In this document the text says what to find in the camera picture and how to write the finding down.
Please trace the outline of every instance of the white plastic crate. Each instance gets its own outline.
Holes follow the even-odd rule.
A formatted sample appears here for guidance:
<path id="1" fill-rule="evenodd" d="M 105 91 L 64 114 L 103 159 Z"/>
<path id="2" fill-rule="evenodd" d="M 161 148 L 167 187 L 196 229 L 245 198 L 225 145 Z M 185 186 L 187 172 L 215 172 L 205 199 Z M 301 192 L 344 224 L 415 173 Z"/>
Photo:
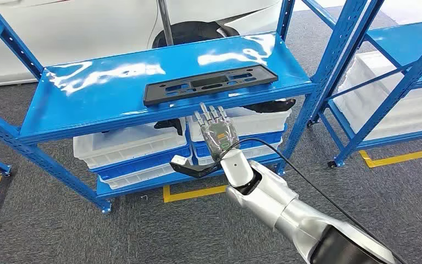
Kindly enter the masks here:
<path id="1" fill-rule="evenodd" d="M 274 143 L 271 144 L 271 146 L 277 148 L 279 147 L 279 145 L 281 145 L 282 140 L 278 143 Z M 260 156 L 266 156 L 266 155 L 270 155 L 270 154 L 274 154 L 275 152 L 268 148 L 266 145 L 262 145 L 262 146 L 258 146 L 258 147 L 251 147 L 251 148 L 246 148 L 242 150 L 243 155 L 245 155 L 245 157 L 248 158 L 256 158 L 256 157 L 260 157 Z M 195 157 L 198 160 L 198 165 L 208 165 L 214 162 L 213 158 L 211 156 L 206 156 L 206 157 L 198 157 L 196 155 L 195 152 L 195 148 L 193 149 L 193 153 L 195 154 Z"/>
<path id="2" fill-rule="evenodd" d="M 392 63 L 380 52 L 357 54 L 338 91 L 344 91 L 394 69 Z M 347 118 L 355 133 L 373 115 L 402 78 L 403 74 L 397 73 L 334 98 L 336 106 Z M 402 98 L 365 139 L 385 138 L 417 131 L 422 131 L 422 88 L 412 90 Z"/>
<path id="3" fill-rule="evenodd" d="M 257 113 L 243 107 L 229 108 L 225 111 L 227 116 L 232 119 L 239 136 L 282 131 L 286 119 L 292 113 L 292 109 L 277 113 Z M 192 141 L 204 141 L 195 116 L 188 116 L 187 121 Z"/>
<path id="4" fill-rule="evenodd" d="M 193 164 L 192 155 L 188 157 L 188 160 L 190 161 L 191 164 Z M 109 180 L 103 180 L 101 179 L 101 177 L 99 176 L 98 177 L 101 182 L 109 184 L 109 187 L 114 190 L 114 189 L 118 189 L 130 184 L 136 184 L 139 182 L 143 182 L 145 180 L 161 177 L 161 176 L 170 174 L 172 172 L 174 172 L 174 169 L 172 169 L 169 163 L 165 163 L 165 164 L 161 164 L 161 165 L 147 168 L 144 170 L 139 170 L 137 172 L 121 175 L 119 177 L 112 178 Z"/>
<path id="5" fill-rule="evenodd" d="M 74 156 L 84 160 L 92 169 L 185 146 L 185 118 L 180 118 L 180 124 L 182 136 L 175 128 L 155 129 L 155 123 L 76 136 Z"/>

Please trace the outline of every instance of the blue metal shelf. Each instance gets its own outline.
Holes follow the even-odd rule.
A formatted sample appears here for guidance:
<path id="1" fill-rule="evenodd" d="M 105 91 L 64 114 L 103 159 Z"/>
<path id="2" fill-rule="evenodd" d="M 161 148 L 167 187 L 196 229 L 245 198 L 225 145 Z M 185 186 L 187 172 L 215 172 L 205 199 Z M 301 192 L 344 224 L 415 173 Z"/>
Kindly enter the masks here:
<path id="1" fill-rule="evenodd" d="M 255 160 L 255 161 L 257 161 L 261 164 L 264 164 L 264 165 L 276 164 L 276 163 L 279 163 L 279 162 L 282 161 L 282 159 L 277 154 L 271 154 L 271 155 L 266 155 L 266 156 L 262 156 L 262 157 L 257 157 L 257 158 L 253 158 L 252 160 Z M 218 170 L 218 171 L 206 176 L 206 178 L 217 176 L 217 175 L 223 175 L 223 174 L 224 174 L 223 170 Z M 167 182 L 167 184 L 176 184 L 176 183 L 186 182 L 186 181 L 194 180 L 194 179 L 195 178 L 193 178 L 193 177 L 175 172 L 175 173 L 170 173 L 170 174 L 167 174 L 167 175 L 164 175 L 164 176 L 161 176 L 161 177 L 157 177 L 157 178 L 154 178 L 154 179 L 151 179 L 151 180 L 142 181 L 142 182 L 137 183 L 137 184 L 132 184 L 132 185 L 128 185 L 128 186 L 113 190 L 109 187 L 109 184 L 101 182 L 99 180 L 99 177 L 98 177 L 96 193 L 97 193 L 98 198 L 106 199 L 106 198 L 110 198 L 110 197 L 116 197 L 116 196 L 126 195 L 126 194 L 130 194 L 130 193 L 136 193 L 136 192 L 139 192 L 139 191 L 144 191 L 144 190 L 162 187 L 162 186 L 164 186 L 165 182 Z"/>
<path id="2" fill-rule="evenodd" d="M 229 108 L 305 95 L 288 140 L 281 147 L 282 154 L 290 158 L 323 90 L 340 72 L 337 65 L 343 60 L 342 52 L 352 49 L 347 40 L 354 35 L 354 26 L 366 3 L 367 0 L 346 2 L 311 78 L 285 46 L 294 0 L 283 1 L 276 32 L 220 38 L 44 69 L 0 15 L 1 40 L 37 79 L 41 78 L 22 126 L 10 125 L 0 117 L 0 140 L 98 206 L 103 213 L 111 211 L 111 202 L 106 197 L 189 180 L 190 177 L 174 173 L 145 182 L 141 187 L 136 185 L 113 191 L 105 189 L 107 185 L 99 184 L 97 190 L 93 190 L 39 149 L 38 142 L 188 116 L 199 109 L 200 102 Z M 151 107 L 143 105 L 146 84 L 255 64 L 265 65 L 279 76 L 279 80 Z M 281 159 L 265 163 L 277 163 L 276 171 L 284 171 Z"/>
<path id="3" fill-rule="evenodd" d="M 422 55 L 422 22 L 369 30 L 367 40 L 399 68 Z"/>
<path id="4" fill-rule="evenodd" d="M 316 14 L 324 22 L 326 22 L 328 26 L 332 27 L 332 24 L 335 21 L 331 19 L 331 16 L 326 9 L 316 4 L 315 0 L 304 0 L 304 2 L 314 2 L 308 6 L 312 9 L 316 9 Z M 422 131 L 419 131 L 415 133 L 364 141 L 368 134 L 401 98 L 407 95 L 407 93 L 412 89 L 422 88 L 422 23 L 368 30 L 383 2 L 384 0 L 372 0 L 368 5 L 367 12 L 363 15 L 362 21 L 353 34 L 354 36 L 358 36 L 358 38 L 356 40 L 352 40 L 351 43 L 348 44 L 351 48 L 349 49 L 349 52 L 344 53 L 343 58 L 341 59 L 341 65 L 339 67 L 341 70 L 338 71 L 339 73 L 334 78 L 334 81 L 330 82 L 325 88 L 317 106 L 315 107 L 313 116 L 308 122 L 308 124 L 311 125 L 317 123 L 320 118 L 325 124 L 337 147 L 340 149 L 340 153 L 334 157 L 334 163 L 330 162 L 329 166 L 334 166 L 334 164 L 342 166 L 344 159 L 355 150 L 368 149 L 371 147 L 422 138 Z M 371 42 L 373 46 L 375 46 L 387 59 L 392 62 L 392 64 L 394 64 L 394 66 L 397 67 L 397 69 L 333 95 L 339 81 L 342 78 L 342 74 L 348 68 L 350 61 L 355 55 L 355 51 L 359 48 L 363 41 Z M 379 105 L 377 110 L 358 130 L 358 132 L 354 133 L 350 123 L 342 112 L 340 112 L 332 99 L 398 72 L 402 72 L 404 74 L 404 78 L 402 78 L 399 84 L 397 84 L 397 86 L 390 92 L 387 98 L 381 103 L 381 105 Z M 324 110 L 326 110 L 326 108 L 331 110 L 342 130 L 347 135 L 348 143 L 346 146 L 343 145 L 324 116 Z"/>
<path id="5" fill-rule="evenodd" d="M 147 84 L 256 63 L 266 65 L 279 80 L 143 105 Z M 226 108 L 312 90 L 310 78 L 275 32 L 169 46 L 46 67 L 19 137 L 27 143 L 69 138 L 187 116 L 199 109 L 200 102 L 219 102 Z"/>

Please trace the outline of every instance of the black cable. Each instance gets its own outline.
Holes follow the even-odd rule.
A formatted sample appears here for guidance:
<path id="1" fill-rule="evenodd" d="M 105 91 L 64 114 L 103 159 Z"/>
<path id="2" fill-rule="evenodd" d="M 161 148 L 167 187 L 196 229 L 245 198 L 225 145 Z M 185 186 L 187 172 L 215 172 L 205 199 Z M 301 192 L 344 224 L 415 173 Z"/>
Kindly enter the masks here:
<path id="1" fill-rule="evenodd" d="M 267 147 L 269 147 L 270 149 L 272 149 L 274 152 L 276 152 L 285 162 L 287 162 L 287 164 L 290 165 L 290 167 L 292 167 L 292 169 L 294 171 L 296 171 L 298 173 L 298 175 L 300 175 L 307 183 L 309 183 L 314 189 L 316 189 L 316 191 L 318 191 L 324 198 L 326 198 L 332 205 L 334 205 L 339 211 L 341 211 L 345 216 L 347 216 L 348 219 L 350 219 L 353 223 L 355 223 L 357 226 L 359 226 L 363 231 L 365 231 L 370 237 L 372 237 L 373 239 L 377 240 L 379 243 L 381 243 L 382 245 L 384 245 L 384 243 L 378 239 L 374 234 L 372 234 L 371 232 L 369 232 L 366 227 L 364 227 L 362 224 L 360 224 L 360 222 L 358 222 L 353 216 L 351 216 L 349 213 L 347 213 L 344 209 L 342 209 L 339 205 L 336 204 L 336 202 L 334 202 L 331 198 L 329 198 L 323 191 L 321 191 L 314 183 L 312 183 L 310 180 L 307 179 L 307 177 L 305 177 L 305 175 L 303 175 L 303 173 L 298 170 L 293 164 L 292 162 L 290 162 L 286 157 L 284 157 L 282 155 L 281 152 L 279 152 L 279 150 L 277 150 L 275 147 L 271 146 L 271 144 L 267 143 L 264 140 L 261 140 L 259 138 L 256 137 L 248 137 L 246 139 L 242 139 L 239 140 L 237 143 L 232 144 L 232 146 L 230 146 L 226 151 L 224 151 L 218 158 L 218 160 L 216 162 L 214 162 L 213 167 L 217 166 L 219 164 L 219 162 L 223 159 L 223 157 L 235 146 L 237 146 L 238 144 L 245 142 L 245 141 L 258 141 L 264 145 L 266 145 Z M 403 258 L 395 253 L 394 251 L 392 251 L 390 248 L 389 250 L 392 252 L 393 256 L 400 261 L 403 264 L 407 264 L 405 262 L 405 260 L 403 260 Z"/>

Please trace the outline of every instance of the robotic arm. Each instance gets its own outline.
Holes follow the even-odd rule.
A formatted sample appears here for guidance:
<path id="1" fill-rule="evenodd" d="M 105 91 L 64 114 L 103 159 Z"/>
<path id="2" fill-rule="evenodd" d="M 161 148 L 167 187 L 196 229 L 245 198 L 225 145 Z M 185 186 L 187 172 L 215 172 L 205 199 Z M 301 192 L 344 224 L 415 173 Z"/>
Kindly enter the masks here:
<path id="1" fill-rule="evenodd" d="M 195 116 L 215 160 L 210 166 L 192 166 L 175 156 L 177 172 L 201 178 L 222 167 L 229 181 L 226 193 L 240 207 L 251 211 L 272 230 L 291 240 L 306 263 L 393 264 L 392 252 L 347 222 L 329 217 L 298 199 L 287 182 L 238 149 L 238 136 L 222 107 L 201 104 L 203 120 Z"/>

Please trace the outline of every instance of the metal pole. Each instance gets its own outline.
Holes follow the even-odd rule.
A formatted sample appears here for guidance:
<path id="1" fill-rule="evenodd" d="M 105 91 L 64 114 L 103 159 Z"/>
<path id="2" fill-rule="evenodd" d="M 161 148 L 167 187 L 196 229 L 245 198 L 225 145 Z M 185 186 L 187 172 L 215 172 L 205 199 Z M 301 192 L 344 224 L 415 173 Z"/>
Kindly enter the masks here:
<path id="1" fill-rule="evenodd" d="M 158 0 L 159 12 L 161 13 L 161 19 L 163 21 L 164 36 L 166 37 L 166 43 L 168 46 L 174 45 L 172 39 L 172 31 L 170 29 L 169 13 L 167 11 L 167 5 L 165 0 Z"/>

